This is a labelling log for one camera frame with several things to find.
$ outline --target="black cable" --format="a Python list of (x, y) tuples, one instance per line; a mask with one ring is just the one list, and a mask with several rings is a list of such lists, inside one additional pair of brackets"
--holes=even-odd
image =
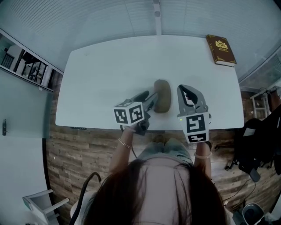
[(93, 172), (88, 178), (87, 180), (84, 182), (83, 184), (83, 187), (81, 189), (81, 193), (80, 193), (80, 197), (79, 197), (79, 200), (78, 200), (78, 203), (77, 203), (77, 207), (75, 209), (75, 212), (73, 213), (72, 217), (71, 217), (71, 220), (69, 222), (68, 225), (74, 225), (78, 215), (79, 215), (79, 212), (80, 212), (80, 209), (81, 209), (81, 206), (82, 206), (82, 201), (83, 201), (83, 197), (84, 197), (84, 194), (86, 192), (86, 188), (88, 186), (88, 183), (90, 181), (90, 179), (93, 178), (93, 176), (96, 175), (97, 178), (98, 178), (98, 181), (101, 182), (101, 177), (100, 175), (97, 173), (97, 172)]
[(234, 209), (236, 206), (238, 206), (238, 205), (240, 205), (241, 203), (243, 203), (244, 201), (246, 201), (246, 199), (247, 199), (248, 197), (250, 197), (250, 195), (254, 192), (255, 189), (256, 189), (256, 183), (255, 183), (255, 187), (254, 187), (254, 189), (252, 190), (252, 192), (251, 192), (247, 197), (245, 197), (243, 201), (241, 201), (241, 202), (239, 202), (238, 204), (236, 204), (235, 206), (231, 207), (231, 209)]
[(135, 151), (133, 150), (133, 145), (131, 146), (133, 155), (137, 158)]
[[(121, 131), (122, 131), (122, 133), (123, 133), (124, 129), (123, 129), (123, 126), (122, 126), (122, 125), (120, 125), (120, 129), (121, 129)], [(136, 155), (135, 151), (133, 150), (133, 144), (132, 144), (132, 146), (131, 146), (131, 149), (132, 149), (133, 155), (137, 158), (137, 155)]]
[(261, 88), (258, 90), (258, 93), (260, 92), (261, 89), (265, 89), (265, 92), (263, 92), (261, 95), (263, 95), (264, 93), (270, 94), (270, 90), (268, 90), (268, 89), (265, 88), (265, 87), (261, 87)]
[(242, 190), (242, 188), (245, 186), (245, 184), (246, 184), (248, 181), (253, 181), (253, 180), (252, 180), (252, 179), (247, 180), (247, 181), (242, 185), (242, 187), (237, 191), (237, 193), (236, 193), (235, 195), (233, 195), (233, 196), (231, 196), (230, 198), (227, 198), (227, 199), (225, 199), (225, 200), (223, 200), (223, 201), (229, 200), (229, 199), (233, 198), (234, 196), (236, 196), (236, 195)]
[[(238, 190), (238, 192), (237, 192), (235, 195), (233, 195), (233, 196), (231, 196), (230, 198), (227, 198), (227, 199), (225, 199), (225, 200), (223, 200), (223, 201), (229, 200), (229, 199), (233, 198), (234, 196), (236, 196), (236, 195), (241, 191), (241, 189), (245, 186), (245, 184), (246, 184), (248, 181), (253, 181), (253, 180), (252, 180), (252, 179), (247, 180), (247, 181), (242, 185), (242, 187)], [(246, 201), (246, 199), (250, 197), (250, 195), (251, 195), (251, 194), (254, 192), (254, 190), (256, 189), (256, 182), (254, 182), (254, 183), (255, 183), (255, 186), (254, 186), (253, 190), (251, 191), (251, 193), (248, 194), (248, 195), (243, 199), (243, 201), (241, 201), (241, 202), (239, 202), (238, 204), (234, 205), (234, 206), (231, 208), (231, 210), (234, 209), (236, 206), (240, 205), (241, 203), (243, 203), (244, 201)]]

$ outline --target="long dark hair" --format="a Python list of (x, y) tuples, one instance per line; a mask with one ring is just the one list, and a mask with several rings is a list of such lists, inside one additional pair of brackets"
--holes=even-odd
[[(139, 177), (144, 163), (145, 161), (135, 160), (123, 171), (111, 174), (106, 179), (88, 204), (84, 225), (134, 224), (145, 196), (145, 193), (140, 193), (142, 188), (139, 185), (146, 183), (146, 173)], [(176, 193), (178, 218), (174, 219), (174, 224), (225, 225), (226, 215), (221, 197), (212, 181), (202, 172), (203, 168), (181, 164), (175, 168), (175, 173), (178, 167), (184, 167), (189, 171), (190, 180), (187, 185), (189, 185), (190, 193), (184, 194), (184, 205), (179, 203), (179, 195)]]

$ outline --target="wooden floor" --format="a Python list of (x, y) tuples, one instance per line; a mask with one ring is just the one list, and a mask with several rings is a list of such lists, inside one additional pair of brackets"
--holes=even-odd
[[(109, 162), (117, 146), (117, 139), (121, 136), (121, 131), (101, 129), (82, 131), (56, 126), (55, 116), (61, 79), (62, 75), (56, 73), (53, 80), (54, 99), (51, 110), (50, 139), (47, 140), (47, 166), (55, 202), (66, 197), (70, 199), (67, 204), (59, 208), (63, 224), (68, 224), (70, 209), (78, 200), (86, 178), (94, 171), (98, 172), (102, 178), (108, 174)], [(244, 116), (245, 121), (247, 121), (253, 118), (251, 113), (252, 101), (247, 93), (242, 93), (242, 96)], [(162, 133), (167, 139), (175, 137), (186, 144), (182, 131), (165, 131)], [(235, 130), (212, 130), (210, 131), (210, 141), (213, 147), (217, 144), (233, 143), (234, 134)], [(136, 154), (139, 154), (155, 135), (156, 133), (153, 132), (146, 134), (144, 137), (135, 135), (133, 146)], [(192, 156), (195, 147), (196, 145), (187, 146)], [(224, 169), (231, 162), (233, 153), (233, 148), (213, 150), (211, 158), (213, 180), (223, 199), (233, 196), (250, 179), (237, 166), (234, 166), (230, 171)], [(247, 203), (255, 202), (265, 212), (268, 212), (279, 196), (281, 176), (276, 175), (274, 167), (267, 169), (264, 166), (259, 168), (258, 172), (261, 179), (256, 184), (253, 194), (247, 198)], [(98, 188), (97, 179), (93, 179), (90, 181), (87, 190), (97, 190)], [(235, 197), (229, 199), (227, 208), (233, 210), (233, 207), (243, 201), (253, 188), (254, 182), (247, 182)]]

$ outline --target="brown book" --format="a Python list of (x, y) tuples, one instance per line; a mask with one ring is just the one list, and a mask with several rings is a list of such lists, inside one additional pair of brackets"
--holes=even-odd
[(206, 39), (215, 63), (234, 67), (236, 60), (227, 39), (209, 34)]

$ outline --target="door handle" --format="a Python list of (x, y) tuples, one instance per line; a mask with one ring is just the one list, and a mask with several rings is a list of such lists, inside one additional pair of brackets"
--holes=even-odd
[(7, 135), (7, 121), (6, 119), (3, 120), (3, 124), (2, 124), (2, 135), (6, 136)]

